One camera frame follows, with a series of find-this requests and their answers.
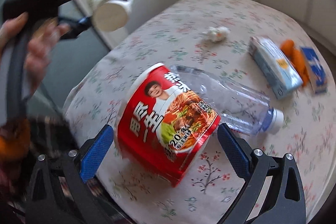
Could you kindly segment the person's left forearm sleeve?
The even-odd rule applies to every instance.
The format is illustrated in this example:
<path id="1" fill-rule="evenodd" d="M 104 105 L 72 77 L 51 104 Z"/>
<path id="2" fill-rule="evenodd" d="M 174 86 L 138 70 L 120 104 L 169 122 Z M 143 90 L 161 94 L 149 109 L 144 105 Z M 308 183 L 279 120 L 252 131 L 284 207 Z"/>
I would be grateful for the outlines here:
<path id="1" fill-rule="evenodd" d="M 1 199 L 25 199 L 39 155 L 55 158 L 75 148 L 77 144 L 63 119 L 28 117 L 1 127 Z"/>

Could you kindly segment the person's left hand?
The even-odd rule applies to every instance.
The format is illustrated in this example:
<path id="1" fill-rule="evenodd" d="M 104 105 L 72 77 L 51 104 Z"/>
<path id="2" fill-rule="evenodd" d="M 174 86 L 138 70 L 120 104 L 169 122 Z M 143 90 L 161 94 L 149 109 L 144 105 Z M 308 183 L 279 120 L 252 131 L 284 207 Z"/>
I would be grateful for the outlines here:
<path id="1" fill-rule="evenodd" d="M 20 16 L 9 19 L 1 26 L 1 51 L 5 45 L 25 26 L 29 18 L 24 12 Z M 42 33 L 32 38 L 27 46 L 24 68 L 31 80 L 31 94 L 34 94 L 44 79 L 50 63 L 50 53 L 60 38 L 70 30 L 68 24 L 47 24 Z"/>

